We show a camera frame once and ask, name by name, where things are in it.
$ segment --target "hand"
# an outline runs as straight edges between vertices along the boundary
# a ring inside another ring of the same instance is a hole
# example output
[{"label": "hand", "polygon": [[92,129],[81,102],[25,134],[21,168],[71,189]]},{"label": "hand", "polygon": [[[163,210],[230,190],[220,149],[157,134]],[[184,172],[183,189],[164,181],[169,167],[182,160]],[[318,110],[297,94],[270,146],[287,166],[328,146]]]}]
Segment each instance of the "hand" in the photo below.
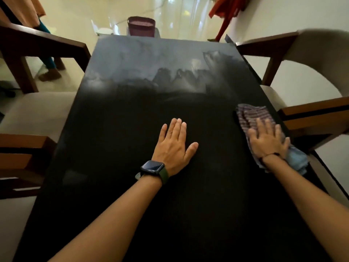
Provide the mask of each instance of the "hand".
[{"label": "hand", "polygon": [[265,120],[265,125],[260,118],[256,119],[259,138],[257,138],[257,132],[254,129],[248,130],[248,136],[250,138],[251,148],[257,158],[263,158],[266,155],[279,153],[280,156],[285,159],[290,146],[290,138],[285,138],[285,142],[282,144],[282,132],[280,125],[275,126],[275,133],[270,123],[270,119]]},{"label": "hand", "polygon": [[187,124],[182,120],[173,118],[166,134],[167,125],[164,124],[160,131],[159,141],[154,150],[153,161],[165,164],[169,176],[176,175],[190,161],[198,149],[198,143],[193,142],[185,150]]}]

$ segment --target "cleaning rag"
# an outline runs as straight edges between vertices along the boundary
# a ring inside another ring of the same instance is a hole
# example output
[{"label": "cleaning rag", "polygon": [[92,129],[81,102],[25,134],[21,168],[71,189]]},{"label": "cleaning rag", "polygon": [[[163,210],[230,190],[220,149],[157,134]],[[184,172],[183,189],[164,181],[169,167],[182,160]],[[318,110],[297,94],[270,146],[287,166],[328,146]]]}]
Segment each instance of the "cleaning rag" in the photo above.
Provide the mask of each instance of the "cleaning rag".
[{"label": "cleaning rag", "polygon": [[[239,118],[239,123],[246,135],[248,147],[250,148],[250,151],[252,153],[252,156],[256,162],[256,164],[263,168],[265,172],[268,172],[268,170],[259,162],[258,158],[255,156],[255,154],[252,152],[250,140],[247,135],[247,131],[249,128],[253,128],[257,130],[257,123],[256,118],[260,118],[262,121],[265,119],[270,119],[272,127],[275,127],[275,121],[273,117],[270,115],[268,109],[266,106],[252,106],[248,104],[239,104],[237,107],[237,115]],[[285,139],[285,134],[282,133],[283,141]],[[286,162],[292,167],[294,170],[299,172],[299,174],[304,175],[306,173],[306,167],[308,165],[308,159],[305,153],[303,153],[301,150],[297,149],[295,146],[290,145]]]}]

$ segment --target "green watch strap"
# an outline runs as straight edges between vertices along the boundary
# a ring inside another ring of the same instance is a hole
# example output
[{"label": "green watch strap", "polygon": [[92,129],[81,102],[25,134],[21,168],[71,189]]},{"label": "green watch strap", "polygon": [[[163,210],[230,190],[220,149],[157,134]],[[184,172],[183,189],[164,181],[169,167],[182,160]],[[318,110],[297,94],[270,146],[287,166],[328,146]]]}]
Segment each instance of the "green watch strap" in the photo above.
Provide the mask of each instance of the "green watch strap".
[{"label": "green watch strap", "polygon": [[165,167],[163,167],[160,172],[159,172],[159,176],[161,178],[161,181],[162,181],[162,184],[166,184],[166,182],[168,181],[169,179],[169,174],[167,173],[167,170]]}]

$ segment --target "black table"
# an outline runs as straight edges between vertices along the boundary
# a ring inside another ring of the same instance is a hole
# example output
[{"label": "black table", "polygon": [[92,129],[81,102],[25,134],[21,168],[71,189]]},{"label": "black table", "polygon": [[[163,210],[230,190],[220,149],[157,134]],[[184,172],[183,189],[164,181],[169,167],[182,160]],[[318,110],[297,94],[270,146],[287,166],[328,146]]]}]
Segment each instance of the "black table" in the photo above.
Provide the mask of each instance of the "black table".
[{"label": "black table", "polygon": [[100,38],[15,261],[47,261],[88,226],[134,184],[174,117],[199,149],[154,198],[124,261],[329,261],[253,161],[238,103],[266,105],[282,123],[232,44]]}]

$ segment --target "purple basket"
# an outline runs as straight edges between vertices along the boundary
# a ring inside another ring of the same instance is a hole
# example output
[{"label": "purple basket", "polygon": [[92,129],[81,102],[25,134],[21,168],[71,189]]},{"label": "purple basket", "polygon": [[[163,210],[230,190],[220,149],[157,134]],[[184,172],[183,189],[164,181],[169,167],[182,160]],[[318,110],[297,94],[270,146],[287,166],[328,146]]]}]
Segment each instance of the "purple basket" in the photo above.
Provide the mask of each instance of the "purple basket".
[{"label": "purple basket", "polygon": [[155,20],[148,17],[131,16],[127,19],[131,36],[155,36]]}]

